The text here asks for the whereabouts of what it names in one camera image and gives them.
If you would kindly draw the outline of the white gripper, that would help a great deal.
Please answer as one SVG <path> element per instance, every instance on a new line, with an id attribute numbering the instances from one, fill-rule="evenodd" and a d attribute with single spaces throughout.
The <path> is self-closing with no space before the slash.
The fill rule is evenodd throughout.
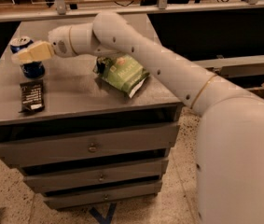
<path id="1" fill-rule="evenodd" d="M 54 56 L 54 51 L 60 57 L 73 57 L 70 42 L 70 26 L 61 26 L 49 31 L 48 41 L 36 41 L 27 48 L 21 49 L 11 56 L 16 64 L 42 62 Z"/>

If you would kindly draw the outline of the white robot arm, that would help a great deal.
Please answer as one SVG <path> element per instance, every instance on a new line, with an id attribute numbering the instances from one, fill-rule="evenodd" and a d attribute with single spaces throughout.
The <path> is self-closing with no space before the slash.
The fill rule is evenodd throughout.
<path id="1" fill-rule="evenodd" d="M 201 224 L 264 224 L 264 100 L 138 33 L 115 12 L 49 31 L 13 63 L 53 56 L 132 56 L 201 117 L 197 189 Z"/>

